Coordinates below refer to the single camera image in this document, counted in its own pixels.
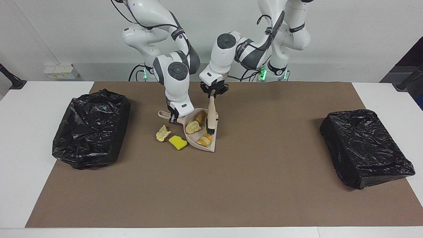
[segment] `black pole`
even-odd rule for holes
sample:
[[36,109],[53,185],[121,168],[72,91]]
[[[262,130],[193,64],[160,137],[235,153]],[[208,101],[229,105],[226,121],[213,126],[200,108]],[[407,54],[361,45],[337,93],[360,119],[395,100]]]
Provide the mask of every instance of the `black pole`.
[[398,92],[407,91],[407,84],[423,77],[423,64],[420,65],[412,74],[410,74],[404,81],[401,83],[394,84],[395,89]]
[[2,72],[4,76],[12,82],[12,86],[9,89],[21,89],[27,82],[26,80],[21,80],[14,74],[10,73],[2,64],[0,64],[0,72]]

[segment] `brown table surface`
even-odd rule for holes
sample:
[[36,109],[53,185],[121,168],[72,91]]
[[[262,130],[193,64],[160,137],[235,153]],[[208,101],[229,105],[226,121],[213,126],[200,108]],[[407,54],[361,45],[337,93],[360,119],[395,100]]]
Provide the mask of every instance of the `brown table surface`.
[[[180,125],[158,83],[96,82],[132,105],[118,161],[75,170],[57,161],[27,227],[422,226],[406,179],[354,190],[337,177],[319,133],[330,112],[365,108],[351,83],[230,83],[216,98],[216,152],[177,151],[155,133]],[[191,83],[196,108],[207,108]]]

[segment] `black plastic bag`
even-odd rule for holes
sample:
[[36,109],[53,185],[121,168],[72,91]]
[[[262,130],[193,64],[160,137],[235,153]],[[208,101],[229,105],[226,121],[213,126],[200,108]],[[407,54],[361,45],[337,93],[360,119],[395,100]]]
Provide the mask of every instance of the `black plastic bag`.
[[53,140],[53,156],[75,169],[116,162],[130,108],[125,96],[106,89],[72,99]]
[[320,132],[338,176],[350,187],[363,189],[415,175],[411,162],[371,110],[330,113]]

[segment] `beige dustpan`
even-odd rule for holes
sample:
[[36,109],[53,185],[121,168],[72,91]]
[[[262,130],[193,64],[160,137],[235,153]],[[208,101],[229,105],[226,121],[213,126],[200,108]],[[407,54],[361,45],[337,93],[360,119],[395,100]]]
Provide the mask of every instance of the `beige dustpan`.
[[[183,116],[183,117],[179,117],[177,122],[179,124],[182,124],[182,126],[184,127],[184,133],[185,133],[185,137],[187,138],[187,142],[192,145],[193,147],[197,148],[197,149],[201,149],[201,150],[205,150],[205,151],[210,151],[210,152],[214,152],[214,147],[216,144],[216,132],[217,132],[217,121],[216,121],[216,129],[213,135],[213,141],[211,142],[209,147],[204,147],[202,145],[199,145],[196,143],[196,141],[198,141],[199,138],[201,138],[206,132],[206,125],[204,123],[204,125],[202,126],[202,129],[198,132],[195,132],[194,134],[187,134],[185,131],[185,126],[194,121],[195,117],[201,112],[201,111],[208,111],[207,109],[204,108],[196,108],[194,109],[193,112],[191,112],[190,114]],[[165,111],[159,111],[158,113],[159,117],[161,118],[165,118],[165,119],[169,119],[170,118],[170,113],[169,112],[165,112]]]

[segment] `white table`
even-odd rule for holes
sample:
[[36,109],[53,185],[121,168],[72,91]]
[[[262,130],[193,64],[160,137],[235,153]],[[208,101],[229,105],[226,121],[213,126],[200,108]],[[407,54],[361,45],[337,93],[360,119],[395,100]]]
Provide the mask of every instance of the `white table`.
[[[0,101],[0,238],[421,238],[423,227],[240,227],[240,228],[24,228],[56,161],[52,139],[71,98],[93,82],[28,82]],[[417,174],[407,178],[423,201],[423,112],[390,84],[354,83],[367,109],[375,111]]]

